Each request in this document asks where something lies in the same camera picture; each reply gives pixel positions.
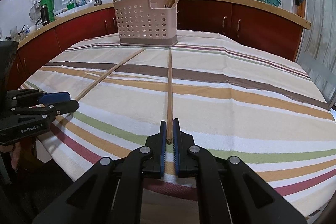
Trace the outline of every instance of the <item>person's hand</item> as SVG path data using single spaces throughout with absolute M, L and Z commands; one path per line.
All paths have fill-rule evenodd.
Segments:
M 11 165 L 12 165 L 12 168 L 14 170 L 17 169 L 17 166 L 19 164 L 19 159 L 20 159 L 20 152 L 21 152 L 21 144 L 18 142 L 16 144 L 11 144 L 11 145 L 8 145 L 8 146 L 2 146 L 0 145 L 0 152 L 2 153 L 7 153 L 7 152 L 11 152 L 12 151 L 12 154 L 11 154 L 11 158 L 12 158 L 12 161 L 11 161 Z

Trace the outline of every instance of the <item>green bottle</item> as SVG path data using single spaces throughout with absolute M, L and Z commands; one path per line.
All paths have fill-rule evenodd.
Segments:
M 50 22 L 53 22 L 55 20 L 55 17 L 54 17 L 54 0 L 41 0 L 40 1 L 40 7 L 42 5 L 47 5 L 48 7 L 48 14 L 49 14 L 49 20 Z

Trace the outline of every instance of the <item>cabinet handle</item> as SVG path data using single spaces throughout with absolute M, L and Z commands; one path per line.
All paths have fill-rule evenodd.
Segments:
M 222 32 L 224 35 L 225 35 L 225 32 L 224 32 L 225 20 L 226 20 L 226 16 L 223 18 L 223 23 L 222 23 Z
M 104 19 L 104 22 L 105 22 L 105 31 L 107 32 L 107 22 L 105 19 Z
M 238 23 L 237 23 L 237 33 L 236 33 L 236 36 L 239 37 L 239 22 L 241 21 L 241 19 L 238 19 Z

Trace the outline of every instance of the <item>black thermos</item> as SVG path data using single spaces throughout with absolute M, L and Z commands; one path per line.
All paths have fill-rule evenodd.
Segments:
M 46 4 L 41 7 L 41 21 L 43 26 L 50 23 L 48 6 Z

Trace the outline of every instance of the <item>metal bolt head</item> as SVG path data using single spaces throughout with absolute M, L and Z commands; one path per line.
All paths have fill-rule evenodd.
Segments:
M 240 162 L 240 159 L 236 156 L 232 156 L 229 158 L 230 163 L 232 164 L 238 164 Z
M 189 147 L 189 150 L 192 153 L 197 153 L 200 151 L 200 148 L 197 145 L 192 145 L 191 147 Z
M 101 165 L 109 165 L 110 162 L 111 162 L 110 158 L 102 158 L 102 159 L 100 159 L 100 164 Z
M 151 149 L 148 146 L 143 146 L 142 148 L 140 148 L 140 152 L 147 154 L 151 151 Z

